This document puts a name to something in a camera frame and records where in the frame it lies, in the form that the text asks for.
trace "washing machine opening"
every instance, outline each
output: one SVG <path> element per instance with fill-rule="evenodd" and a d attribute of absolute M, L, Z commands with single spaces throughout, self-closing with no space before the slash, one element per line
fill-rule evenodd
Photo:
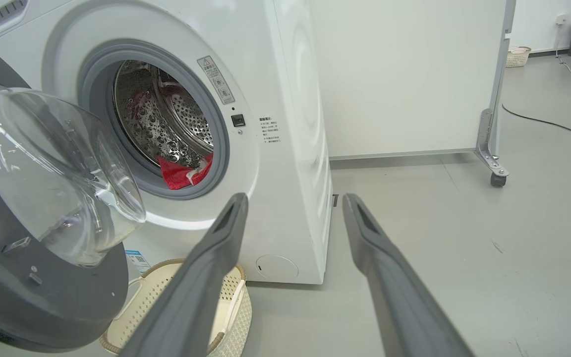
<path fill-rule="evenodd" d="M 125 41 L 84 63 L 79 103 L 113 129 L 140 190 L 193 199 L 215 188 L 228 166 L 226 124 L 207 85 L 163 50 Z M 171 189 L 161 167 L 184 167 L 189 179 Z"/>

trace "white cable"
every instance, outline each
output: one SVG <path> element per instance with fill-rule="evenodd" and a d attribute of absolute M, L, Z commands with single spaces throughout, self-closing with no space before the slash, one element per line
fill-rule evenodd
<path fill-rule="evenodd" d="M 561 38 L 562 38 L 562 36 L 563 36 L 563 32 L 561 31 L 561 25 L 559 25 L 559 26 L 557 27 L 557 35 L 558 35 L 558 39 L 557 39 L 557 43 L 556 43 L 556 45 L 555 45 L 555 55 L 557 55 L 557 58 L 559 59 L 559 63 L 561 63 L 562 65 L 564 65 L 564 66 L 567 68 L 567 70 L 569 70 L 570 73 L 571 73 L 571 68 L 570 68 L 570 66 L 568 66 L 567 63 L 565 63 L 565 62 L 561 59 L 561 56 L 559 56 L 559 42 L 561 42 Z"/>

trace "warning label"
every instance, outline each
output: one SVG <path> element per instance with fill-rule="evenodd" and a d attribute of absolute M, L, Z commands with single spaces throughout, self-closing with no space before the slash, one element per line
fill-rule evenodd
<path fill-rule="evenodd" d="M 133 265 L 136 266 L 136 268 L 138 268 L 138 271 L 140 271 L 140 273 L 145 273 L 145 271 L 147 271 L 151 267 L 149 263 L 147 263 L 147 261 L 145 260 L 145 257 L 143 257 L 139 251 L 125 250 L 125 254 L 127 255 L 127 258 L 131 260 Z"/>
<path fill-rule="evenodd" d="M 220 96 L 222 100 L 222 104 L 228 104 L 235 102 L 235 98 L 233 97 L 233 93 L 230 92 L 230 88 L 228 84 L 224 80 L 222 73 L 215 65 L 215 62 L 211 58 L 211 56 L 206 56 L 203 59 L 198 59 L 197 63 L 199 63 L 204 73 L 208 76 L 217 91 L 217 94 Z"/>
<path fill-rule="evenodd" d="M 281 138 L 279 138 L 279 124 L 277 124 L 276 119 L 272 119 L 271 117 L 259 118 L 259 123 L 261 124 L 263 142 L 272 144 L 281 141 Z"/>

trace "floor seam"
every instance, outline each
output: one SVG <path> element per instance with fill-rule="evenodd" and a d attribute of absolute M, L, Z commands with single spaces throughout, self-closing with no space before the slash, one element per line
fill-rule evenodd
<path fill-rule="evenodd" d="M 444 165 L 444 161 L 442 161 L 442 158 L 440 158 L 440 163 L 442 163 L 442 166 L 444 167 L 444 170 L 446 170 L 446 173 L 449 174 L 449 178 L 451 179 L 451 182 L 453 182 L 453 186 L 455 186 L 455 189 L 459 192 L 457 185 L 455 185 L 455 180 L 453 180 L 453 176 L 451 176 L 449 169 L 447 169 L 446 165 Z"/>

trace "transparent door glass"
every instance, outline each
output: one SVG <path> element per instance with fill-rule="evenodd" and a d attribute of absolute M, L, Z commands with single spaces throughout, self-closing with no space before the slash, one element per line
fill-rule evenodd
<path fill-rule="evenodd" d="M 136 183 L 100 120 L 39 91 L 0 86 L 0 196 L 53 253 L 96 266 L 145 222 Z"/>

